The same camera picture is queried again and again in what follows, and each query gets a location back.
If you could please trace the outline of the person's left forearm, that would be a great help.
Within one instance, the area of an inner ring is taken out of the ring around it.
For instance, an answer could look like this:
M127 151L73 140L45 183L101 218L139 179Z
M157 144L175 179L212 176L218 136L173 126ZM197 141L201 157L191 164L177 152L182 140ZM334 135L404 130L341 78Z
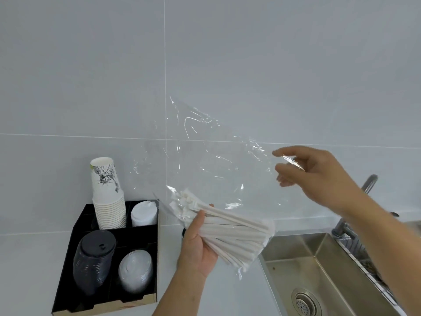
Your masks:
M152 316L197 316L211 269L179 265Z

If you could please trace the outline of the stainless steel sink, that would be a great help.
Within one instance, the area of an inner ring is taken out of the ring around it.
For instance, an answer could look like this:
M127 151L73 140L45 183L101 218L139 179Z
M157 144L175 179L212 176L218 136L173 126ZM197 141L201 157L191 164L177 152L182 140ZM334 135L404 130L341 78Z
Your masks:
M259 260L281 316L299 316L295 288L313 293L323 316L405 316L328 233L273 237Z

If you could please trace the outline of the person's right hand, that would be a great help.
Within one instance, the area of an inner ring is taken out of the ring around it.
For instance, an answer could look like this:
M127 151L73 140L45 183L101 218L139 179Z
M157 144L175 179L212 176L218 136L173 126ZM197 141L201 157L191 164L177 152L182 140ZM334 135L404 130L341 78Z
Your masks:
M309 199L345 217L355 198L362 193L338 160L327 150L311 147L308 159L293 157L291 163L277 163L281 187L299 186Z

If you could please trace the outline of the clear plastic bag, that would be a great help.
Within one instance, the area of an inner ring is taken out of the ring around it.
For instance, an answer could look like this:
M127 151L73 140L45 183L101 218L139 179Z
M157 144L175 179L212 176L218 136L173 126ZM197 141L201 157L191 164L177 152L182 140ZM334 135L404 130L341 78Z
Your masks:
M171 97L165 107L166 137L157 147L147 143L133 170L142 184L156 184L151 194L174 223L166 208L171 193L188 189L211 207L250 218L279 221L299 209L298 187L282 188L277 163L297 165L292 157L274 157L268 148L236 134L210 115Z

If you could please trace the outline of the metal sink drain rack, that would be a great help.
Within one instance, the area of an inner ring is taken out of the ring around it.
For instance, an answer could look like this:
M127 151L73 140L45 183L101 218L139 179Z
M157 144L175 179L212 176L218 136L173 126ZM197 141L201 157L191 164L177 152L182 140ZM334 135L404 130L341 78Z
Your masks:
M369 257L365 246L359 239L351 239L349 236L336 236L334 239L338 242L342 249L350 256L350 258L357 264L361 271L370 279L370 281L377 287L382 295L394 306L398 306L398 302L390 291L390 288L384 282L381 274L374 266Z

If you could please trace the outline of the stack of black cup lids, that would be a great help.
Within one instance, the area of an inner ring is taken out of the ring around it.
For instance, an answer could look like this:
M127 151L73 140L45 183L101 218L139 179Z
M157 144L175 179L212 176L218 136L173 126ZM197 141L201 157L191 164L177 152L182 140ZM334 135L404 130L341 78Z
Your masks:
M94 295L111 269L117 240L108 230L95 230L83 236L73 259L72 275L86 296Z

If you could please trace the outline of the stack of printed paper cups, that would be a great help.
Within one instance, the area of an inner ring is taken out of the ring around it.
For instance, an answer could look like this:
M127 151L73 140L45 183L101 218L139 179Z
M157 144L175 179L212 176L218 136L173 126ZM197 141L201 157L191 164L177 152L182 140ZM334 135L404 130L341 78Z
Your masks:
M93 206L101 230L125 228L127 223L124 192L112 158L99 157L90 162Z

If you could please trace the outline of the person's left hand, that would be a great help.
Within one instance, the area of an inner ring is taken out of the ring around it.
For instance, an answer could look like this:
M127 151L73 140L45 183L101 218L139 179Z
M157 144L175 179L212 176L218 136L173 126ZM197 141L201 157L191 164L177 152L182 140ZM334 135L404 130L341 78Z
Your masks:
M197 272L202 277L207 278L214 269L217 260L217 253L203 239L185 242L183 238L177 267Z

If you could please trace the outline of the bundle of white straws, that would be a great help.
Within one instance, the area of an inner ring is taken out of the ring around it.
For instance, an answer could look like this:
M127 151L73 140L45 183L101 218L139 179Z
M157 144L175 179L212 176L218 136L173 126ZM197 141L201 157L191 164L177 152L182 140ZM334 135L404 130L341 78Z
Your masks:
M166 208L187 229L199 211L205 213L199 236L224 260L238 270L241 278L275 235L271 219L250 218L227 210L211 207L188 189L177 191L166 186L171 199Z

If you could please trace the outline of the black cardboard organizer box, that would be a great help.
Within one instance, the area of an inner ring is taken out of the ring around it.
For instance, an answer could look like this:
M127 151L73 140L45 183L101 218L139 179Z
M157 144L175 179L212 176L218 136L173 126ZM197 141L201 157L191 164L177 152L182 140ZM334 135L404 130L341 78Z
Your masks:
M97 316L157 302L158 224L140 227L132 225L130 214L139 203L146 203L146 200L125 202L128 219L126 227L110 230L116 239L110 269L103 284L93 295L86 295L77 286L73 275L79 243L89 233L99 230L93 204L85 205L71 232L52 316ZM130 293L123 287L119 266L124 257L135 250L144 250L150 254L152 276L145 289L139 293Z

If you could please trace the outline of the stack of white cup lids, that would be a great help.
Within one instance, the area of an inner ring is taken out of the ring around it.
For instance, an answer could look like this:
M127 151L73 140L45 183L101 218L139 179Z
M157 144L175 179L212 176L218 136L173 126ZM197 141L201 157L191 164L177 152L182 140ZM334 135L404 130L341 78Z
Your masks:
M158 208L153 201L143 201L136 204L130 213L133 227L155 225L158 221Z

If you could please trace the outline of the grey metal faucet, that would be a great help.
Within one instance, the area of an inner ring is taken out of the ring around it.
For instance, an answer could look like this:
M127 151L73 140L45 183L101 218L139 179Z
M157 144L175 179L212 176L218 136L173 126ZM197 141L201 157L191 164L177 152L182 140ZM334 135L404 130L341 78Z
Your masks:
M365 183L362 185L361 190L365 194L369 194L373 186L376 184L377 180L378 176L376 174L370 175L365 181ZM352 240L358 239L357 234L353 231L353 229L343 218L340 219L335 228L332 229L331 233L334 237L340 239L344 238L345 236L349 236Z

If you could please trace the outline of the metal sink drain strainer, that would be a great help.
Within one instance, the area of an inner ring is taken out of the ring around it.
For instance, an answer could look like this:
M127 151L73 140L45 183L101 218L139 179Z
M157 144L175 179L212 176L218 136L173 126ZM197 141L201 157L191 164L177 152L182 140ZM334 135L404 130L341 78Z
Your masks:
M304 288L295 288L291 293L291 301L299 316L323 316L318 299Z

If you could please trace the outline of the stack of clear cup lids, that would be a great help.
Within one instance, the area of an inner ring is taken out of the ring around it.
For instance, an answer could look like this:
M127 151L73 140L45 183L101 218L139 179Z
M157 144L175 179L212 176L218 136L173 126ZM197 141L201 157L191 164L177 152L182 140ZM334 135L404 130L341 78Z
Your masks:
M130 294L140 294L152 281L153 261L146 250L134 250L120 262L118 276L123 289Z

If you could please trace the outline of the person's right forearm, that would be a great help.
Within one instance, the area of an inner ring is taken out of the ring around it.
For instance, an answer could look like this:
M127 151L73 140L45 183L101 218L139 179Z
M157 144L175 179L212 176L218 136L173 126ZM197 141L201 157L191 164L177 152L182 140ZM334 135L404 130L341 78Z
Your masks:
M408 316L421 316L421 237L360 188L341 216L366 247L373 264Z

